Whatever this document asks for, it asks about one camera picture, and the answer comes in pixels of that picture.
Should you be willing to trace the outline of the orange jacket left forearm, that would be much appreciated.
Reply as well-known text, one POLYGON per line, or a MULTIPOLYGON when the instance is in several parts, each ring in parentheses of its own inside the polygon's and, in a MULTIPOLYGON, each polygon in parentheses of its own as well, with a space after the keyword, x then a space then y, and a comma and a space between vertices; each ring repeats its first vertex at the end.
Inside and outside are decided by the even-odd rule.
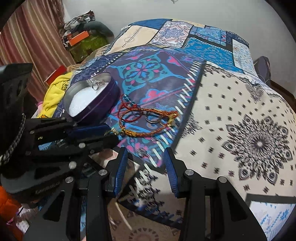
POLYGON ((13 222, 20 206, 1 186, 1 240, 23 239, 23 233, 13 222))

